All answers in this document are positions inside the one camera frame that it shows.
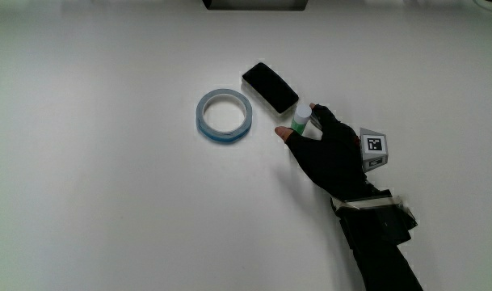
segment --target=roll of tape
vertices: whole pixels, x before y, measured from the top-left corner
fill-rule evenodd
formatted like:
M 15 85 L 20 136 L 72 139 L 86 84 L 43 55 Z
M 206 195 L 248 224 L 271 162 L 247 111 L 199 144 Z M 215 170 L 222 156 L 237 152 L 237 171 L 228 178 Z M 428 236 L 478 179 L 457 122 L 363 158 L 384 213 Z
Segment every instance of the roll of tape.
M 212 129 L 206 121 L 204 121 L 204 110 L 208 103 L 212 101 L 212 99 L 216 98 L 219 95 L 230 95 L 230 98 L 235 98 L 239 101 L 242 110 L 245 112 L 245 118 L 242 124 L 236 128 L 235 130 L 229 132 L 221 132 L 215 129 Z M 253 110 L 251 108 L 251 103 L 249 100 L 242 94 L 230 90 L 230 89 L 217 89 L 207 93 L 197 104 L 196 110 L 196 123 L 197 128 L 207 137 L 213 139 L 214 141 L 221 142 L 233 142 L 241 137 L 243 137 L 251 128 L 251 122 L 253 120 Z

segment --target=phone screen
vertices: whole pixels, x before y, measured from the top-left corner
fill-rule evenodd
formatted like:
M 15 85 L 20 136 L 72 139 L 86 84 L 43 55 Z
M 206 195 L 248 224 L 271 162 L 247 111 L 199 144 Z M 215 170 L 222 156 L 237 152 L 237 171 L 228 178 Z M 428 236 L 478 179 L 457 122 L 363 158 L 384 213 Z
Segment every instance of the phone screen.
M 242 75 L 278 113 L 285 112 L 294 105 L 299 97 L 290 86 L 263 63 L 258 63 Z

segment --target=white bottle cap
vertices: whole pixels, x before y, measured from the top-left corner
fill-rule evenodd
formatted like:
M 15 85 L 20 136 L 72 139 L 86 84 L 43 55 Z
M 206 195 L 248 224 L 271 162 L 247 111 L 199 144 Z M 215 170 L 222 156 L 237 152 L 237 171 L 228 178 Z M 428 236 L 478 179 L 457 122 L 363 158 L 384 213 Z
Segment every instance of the white bottle cap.
M 312 108 L 307 104 L 299 104 L 296 107 L 296 114 L 294 114 L 294 121 L 298 124 L 306 124 L 309 121 L 312 114 Z

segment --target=black glove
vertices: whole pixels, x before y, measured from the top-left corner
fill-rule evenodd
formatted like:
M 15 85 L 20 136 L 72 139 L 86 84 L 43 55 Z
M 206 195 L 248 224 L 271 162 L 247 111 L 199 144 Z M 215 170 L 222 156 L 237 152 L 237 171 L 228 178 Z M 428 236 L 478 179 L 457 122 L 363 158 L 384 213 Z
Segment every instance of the black glove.
M 322 128 L 320 141 L 302 137 L 281 126 L 275 132 L 284 139 L 301 169 L 317 186 L 340 200 L 370 197 L 362 169 L 359 138 L 327 107 L 313 103 L 310 107 Z

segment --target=small bottle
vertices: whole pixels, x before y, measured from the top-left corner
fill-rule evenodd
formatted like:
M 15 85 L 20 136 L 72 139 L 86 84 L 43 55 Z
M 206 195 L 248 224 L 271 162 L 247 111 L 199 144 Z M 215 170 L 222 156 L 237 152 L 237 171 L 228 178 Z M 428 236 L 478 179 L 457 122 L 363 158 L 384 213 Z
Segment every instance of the small bottle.
M 294 113 L 294 117 L 292 118 L 291 129 L 294 129 L 299 134 L 303 134 L 311 114 L 312 109 L 309 105 L 298 105 L 296 107 L 296 113 Z

